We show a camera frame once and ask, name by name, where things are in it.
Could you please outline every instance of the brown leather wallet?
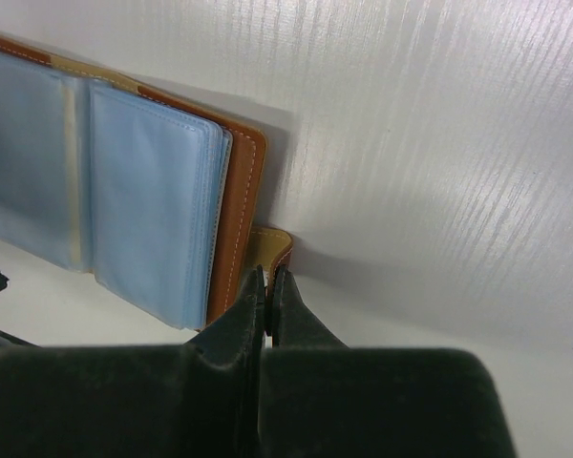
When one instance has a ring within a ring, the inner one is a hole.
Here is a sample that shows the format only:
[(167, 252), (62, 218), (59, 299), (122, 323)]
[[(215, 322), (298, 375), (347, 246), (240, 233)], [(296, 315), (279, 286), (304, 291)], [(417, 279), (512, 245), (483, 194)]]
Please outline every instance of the brown leather wallet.
[(212, 323), (219, 318), (234, 302), (243, 273), (244, 259), (250, 263), (262, 264), (271, 272), (270, 280), (281, 263), (288, 263), (292, 239), (287, 233), (268, 228), (256, 228), (251, 232), (266, 149), (265, 137), (259, 130), (124, 74), (42, 51), (1, 35), (0, 52), (73, 75), (104, 80), (128, 93), (214, 121), (233, 135), (206, 323)]

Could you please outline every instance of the tan leather tab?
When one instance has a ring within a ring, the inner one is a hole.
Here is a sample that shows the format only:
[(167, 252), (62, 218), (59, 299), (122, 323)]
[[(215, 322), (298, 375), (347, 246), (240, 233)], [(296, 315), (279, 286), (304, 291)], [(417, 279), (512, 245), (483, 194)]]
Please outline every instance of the tan leather tab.
[(255, 226), (250, 231), (246, 267), (261, 265), (268, 273), (267, 290), (271, 291), (278, 273), (278, 267), (288, 266), (293, 251), (293, 238), (280, 229)]
[(64, 72), (108, 81), (124, 91), (210, 119), (231, 132), (233, 145), (223, 193), (207, 309), (209, 323), (220, 317), (236, 298), (244, 268), (244, 255), (265, 160), (264, 135), (236, 119), (117, 72), (42, 52), (1, 36), (0, 50)]

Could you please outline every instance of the open wallet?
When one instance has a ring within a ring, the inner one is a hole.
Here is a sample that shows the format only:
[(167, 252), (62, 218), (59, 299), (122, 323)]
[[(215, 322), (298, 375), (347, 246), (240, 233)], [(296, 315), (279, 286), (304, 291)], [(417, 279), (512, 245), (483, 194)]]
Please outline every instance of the open wallet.
[(0, 36), (0, 239), (171, 326), (221, 316), (246, 259), (288, 262), (287, 233), (251, 226), (265, 149), (229, 116)]
[[(264, 344), (272, 337), (272, 347)], [(261, 266), (191, 341), (0, 333), (0, 458), (514, 458), (490, 374), (454, 349), (347, 348)]]

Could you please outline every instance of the leather cover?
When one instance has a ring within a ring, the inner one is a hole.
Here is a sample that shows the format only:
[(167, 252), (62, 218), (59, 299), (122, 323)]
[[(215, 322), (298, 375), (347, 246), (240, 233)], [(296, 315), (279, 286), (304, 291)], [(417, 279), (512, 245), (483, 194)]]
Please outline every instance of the leather cover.
[[(45, 52), (1, 35), (0, 52), (35, 62), (38, 65), (58, 69), (73, 76), (85, 76), (105, 81), (114, 88), (216, 122), (231, 133), (233, 145), (225, 178), (206, 322), (211, 323), (221, 316), (227, 307), (234, 302), (239, 279), (243, 272), (246, 246), (251, 235), (251, 225), (265, 159), (266, 141), (263, 134), (234, 118), (204, 108), (183, 97), (146, 85), (121, 73)], [(268, 258), (273, 259), (268, 268), (275, 268), (280, 262), (288, 262), (292, 240), (285, 233), (282, 233), (285, 239), (281, 240), (281, 244), (284, 246), (281, 245), (282, 248), (275, 257), (268, 253), (259, 252), (260, 246), (274, 246), (272, 240), (277, 240), (275, 234), (270, 232), (253, 234), (255, 243), (252, 248), (257, 250), (257, 253), (249, 256), (249, 258), (252, 260), (262, 259), (264, 264), (267, 264)]]

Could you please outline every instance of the wallet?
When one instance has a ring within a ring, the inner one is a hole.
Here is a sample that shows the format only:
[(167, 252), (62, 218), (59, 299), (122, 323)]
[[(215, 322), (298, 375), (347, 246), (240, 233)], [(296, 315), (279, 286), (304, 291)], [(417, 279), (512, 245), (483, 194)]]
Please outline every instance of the wallet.
[(0, 36), (0, 239), (169, 325), (218, 318), (245, 260), (288, 263), (289, 234), (251, 227), (265, 149), (230, 116)]

